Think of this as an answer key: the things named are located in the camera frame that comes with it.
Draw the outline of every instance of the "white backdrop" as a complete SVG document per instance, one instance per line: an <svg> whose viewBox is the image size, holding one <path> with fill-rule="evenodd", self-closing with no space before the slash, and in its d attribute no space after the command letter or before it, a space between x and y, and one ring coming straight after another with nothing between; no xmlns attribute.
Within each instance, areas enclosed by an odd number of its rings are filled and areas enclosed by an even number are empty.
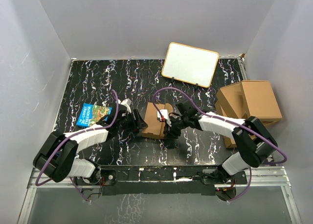
<svg viewBox="0 0 313 224"><path fill-rule="evenodd" d="M274 0L40 0L71 58L165 58L170 42L246 53Z"/></svg>
<svg viewBox="0 0 313 224"><path fill-rule="evenodd" d="M71 60L39 0L0 5L0 223L14 224Z"/></svg>
<svg viewBox="0 0 313 224"><path fill-rule="evenodd" d="M313 219L313 0L276 0L247 55L251 79L270 80L284 120L271 129L303 224Z"/></svg>

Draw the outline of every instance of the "glass panel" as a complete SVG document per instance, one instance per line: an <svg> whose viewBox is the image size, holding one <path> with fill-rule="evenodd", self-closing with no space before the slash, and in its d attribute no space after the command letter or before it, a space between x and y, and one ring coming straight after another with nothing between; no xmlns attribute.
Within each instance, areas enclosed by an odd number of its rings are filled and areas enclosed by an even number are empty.
<svg viewBox="0 0 313 224"><path fill-rule="evenodd" d="M97 191L86 191L86 195ZM216 196L194 194L129 194L99 199L95 195L93 199L89 205L71 188L37 189L28 223L291 224L280 187L251 187L231 204Z"/></svg>

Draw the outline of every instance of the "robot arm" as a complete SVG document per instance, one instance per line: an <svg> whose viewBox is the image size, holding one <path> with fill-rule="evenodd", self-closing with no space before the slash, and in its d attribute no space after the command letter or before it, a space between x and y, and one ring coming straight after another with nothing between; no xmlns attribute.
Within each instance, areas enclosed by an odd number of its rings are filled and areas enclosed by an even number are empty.
<svg viewBox="0 0 313 224"><path fill-rule="evenodd" d="M238 152L227 158L218 166L216 171L211 174L211 177L216 178L216 180L220 182L227 182L234 174L248 167L259 167L275 151L275 149L266 142L257 137L252 139L247 131L229 123L229 121L232 121L246 126L277 146L274 138L256 117L252 116L249 119L233 119L217 115L213 112L206 112L209 116L202 115L198 113L187 99L179 102L177 108L181 115L162 112L164 121L166 122L164 128L165 138L178 138L182 129L191 127L201 131L219 133L235 140Z"/></svg>
<svg viewBox="0 0 313 224"><path fill-rule="evenodd" d="M130 104L131 100L129 99L125 99L119 104L117 118L108 129L102 128L112 123L116 108L112 108L109 115L103 116L99 122L86 129L65 134L60 131L52 132L36 155L33 161L34 167L42 170L57 146L64 139L71 137L55 154L44 173L55 182L60 182L66 177L83 177L95 180L97 178L96 173L100 169L92 161L75 158L76 154L96 143L110 140L117 135L120 128L134 133L146 128L148 125L140 117L138 110L131 111Z"/></svg>

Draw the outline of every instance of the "open cardboard box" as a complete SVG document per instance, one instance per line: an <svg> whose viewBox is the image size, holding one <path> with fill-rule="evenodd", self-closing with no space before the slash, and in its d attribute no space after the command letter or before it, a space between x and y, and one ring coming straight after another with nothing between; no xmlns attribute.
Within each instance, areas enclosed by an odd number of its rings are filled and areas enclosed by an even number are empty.
<svg viewBox="0 0 313 224"><path fill-rule="evenodd" d="M157 104L160 110L166 109L168 113L173 112L173 107L171 104ZM146 115L144 121L148 124L146 129L141 131L143 137L154 138L154 139L164 139L164 126L165 122L159 122L157 119L157 110L153 106L153 103L148 103Z"/></svg>
<svg viewBox="0 0 313 224"><path fill-rule="evenodd" d="M241 81L220 88L216 96L228 117L255 116L267 127L282 119L269 81Z"/></svg>

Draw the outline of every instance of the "white wall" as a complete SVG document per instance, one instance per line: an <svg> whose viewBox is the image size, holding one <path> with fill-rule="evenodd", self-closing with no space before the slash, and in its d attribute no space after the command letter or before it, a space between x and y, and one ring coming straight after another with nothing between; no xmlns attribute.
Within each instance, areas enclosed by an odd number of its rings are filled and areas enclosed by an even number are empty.
<svg viewBox="0 0 313 224"><path fill-rule="evenodd" d="M0 222L16 223L70 58L39 0L0 0Z"/></svg>
<svg viewBox="0 0 313 224"><path fill-rule="evenodd" d="M284 121L272 133L304 224L313 219L313 0L276 0L246 55L251 79L270 80Z"/></svg>
<svg viewBox="0 0 313 224"><path fill-rule="evenodd" d="M246 53L274 0L40 0L71 58L165 58L170 42Z"/></svg>

